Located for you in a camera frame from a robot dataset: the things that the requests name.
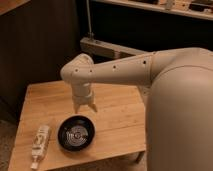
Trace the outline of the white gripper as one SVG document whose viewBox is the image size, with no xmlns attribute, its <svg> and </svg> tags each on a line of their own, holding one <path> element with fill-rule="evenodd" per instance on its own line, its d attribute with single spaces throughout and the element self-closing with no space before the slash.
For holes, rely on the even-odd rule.
<svg viewBox="0 0 213 171">
<path fill-rule="evenodd" d="M 74 102 L 74 112 L 77 114 L 80 109 L 80 105 L 89 105 L 89 107 L 97 112 L 97 107 L 93 103 L 94 93 L 90 83 L 73 84 L 72 85 L 72 98 Z"/>
</svg>

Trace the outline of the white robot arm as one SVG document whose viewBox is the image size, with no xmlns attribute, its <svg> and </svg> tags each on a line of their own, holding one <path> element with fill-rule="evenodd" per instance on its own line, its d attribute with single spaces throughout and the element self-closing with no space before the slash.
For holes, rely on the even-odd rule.
<svg viewBox="0 0 213 171">
<path fill-rule="evenodd" d="M 213 51 L 180 48 L 95 64 L 80 54 L 60 71 L 76 107 L 93 83 L 144 86 L 147 171 L 213 171 Z"/>
</svg>

